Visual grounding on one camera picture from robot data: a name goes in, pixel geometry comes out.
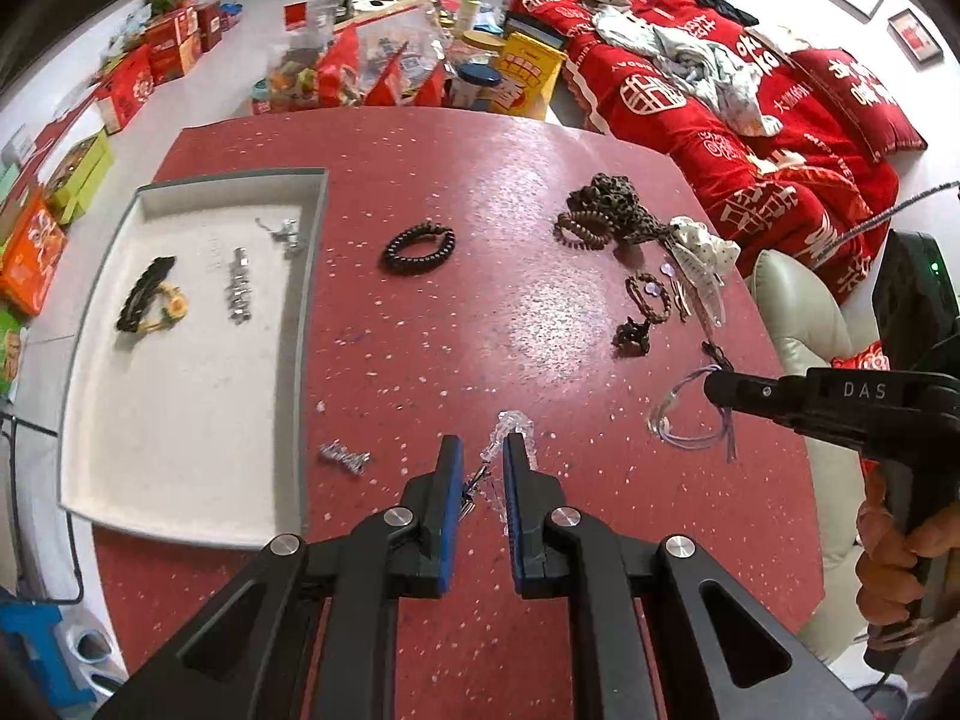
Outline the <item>right hand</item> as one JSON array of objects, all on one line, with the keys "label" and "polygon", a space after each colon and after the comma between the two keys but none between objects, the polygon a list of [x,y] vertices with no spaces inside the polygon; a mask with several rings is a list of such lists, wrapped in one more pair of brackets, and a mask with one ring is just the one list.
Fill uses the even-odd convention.
[{"label": "right hand", "polygon": [[923,583],[911,571],[919,559],[934,559],[958,548],[958,502],[937,512],[909,535],[895,527],[885,507],[887,483],[874,468],[866,479],[866,500],[857,512],[857,533],[862,541],[856,575],[861,582],[856,603],[874,626],[905,622],[908,606],[924,595]]}]

